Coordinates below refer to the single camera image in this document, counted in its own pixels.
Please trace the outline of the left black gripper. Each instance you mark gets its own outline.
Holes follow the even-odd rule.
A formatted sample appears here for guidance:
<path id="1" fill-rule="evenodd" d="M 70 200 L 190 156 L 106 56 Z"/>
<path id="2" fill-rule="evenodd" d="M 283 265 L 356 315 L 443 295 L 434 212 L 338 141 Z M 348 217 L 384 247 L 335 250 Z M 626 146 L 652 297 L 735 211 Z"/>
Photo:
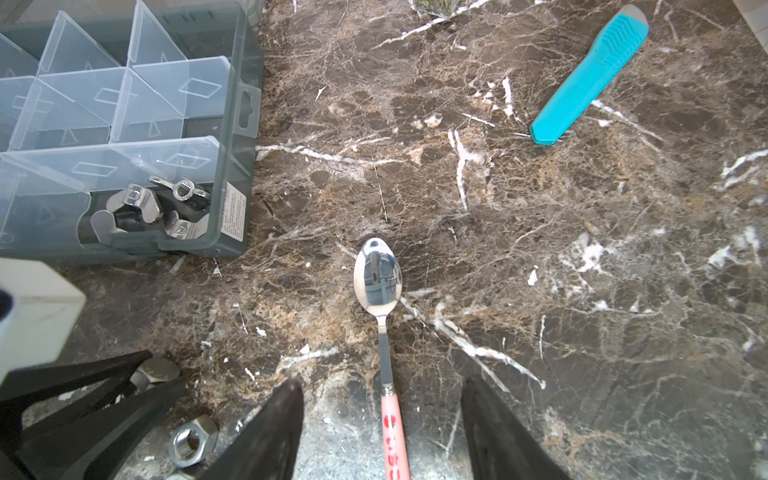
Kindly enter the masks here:
<path id="1" fill-rule="evenodd" d="M 130 377 L 152 357 L 147 350 L 88 363 L 37 366 L 58 359 L 85 302 L 83 292 L 45 263 L 1 260 L 3 479 L 113 479 L 185 392 L 185 380 L 177 378 L 117 404 L 101 405 L 117 396 L 118 382 L 109 379 Z M 22 427 L 23 412 L 31 405 L 105 380 L 90 398 Z"/>

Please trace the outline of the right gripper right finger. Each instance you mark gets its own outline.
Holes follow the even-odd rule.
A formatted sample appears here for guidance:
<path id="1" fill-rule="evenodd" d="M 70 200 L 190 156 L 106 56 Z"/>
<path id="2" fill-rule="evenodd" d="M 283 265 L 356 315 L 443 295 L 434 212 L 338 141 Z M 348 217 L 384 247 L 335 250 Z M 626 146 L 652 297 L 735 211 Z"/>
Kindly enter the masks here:
<path id="1" fill-rule="evenodd" d="M 461 410 L 475 479 L 569 477 L 481 378 L 465 379 Z"/>

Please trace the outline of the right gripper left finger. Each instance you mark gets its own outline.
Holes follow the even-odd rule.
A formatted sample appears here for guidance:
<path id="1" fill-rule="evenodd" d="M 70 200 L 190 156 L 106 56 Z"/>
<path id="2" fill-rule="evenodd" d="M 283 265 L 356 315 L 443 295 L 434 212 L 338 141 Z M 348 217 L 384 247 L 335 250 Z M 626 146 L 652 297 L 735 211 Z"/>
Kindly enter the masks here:
<path id="1" fill-rule="evenodd" d="M 304 419 L 301 381 L 289 379 L 226 451 L 206 470 L 204 479 L 291 479 Z"/>

